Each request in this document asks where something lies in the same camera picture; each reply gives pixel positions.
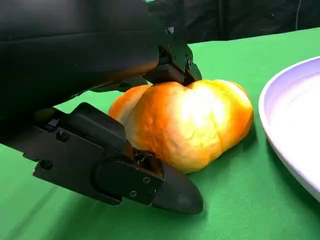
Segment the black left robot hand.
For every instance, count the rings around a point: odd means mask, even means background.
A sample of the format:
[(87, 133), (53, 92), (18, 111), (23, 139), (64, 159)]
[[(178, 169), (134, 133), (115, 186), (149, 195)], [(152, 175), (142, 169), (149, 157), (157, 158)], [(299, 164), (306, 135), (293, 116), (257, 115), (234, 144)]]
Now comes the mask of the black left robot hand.
[(181, 171), (134, 148), (86, 91), (199, 81), (191, 49), (144, 0), (3, 0), (0, 142), (36, 162), (39, 179), (116, 206), (123, 198), (198, 214), (203, 198)]

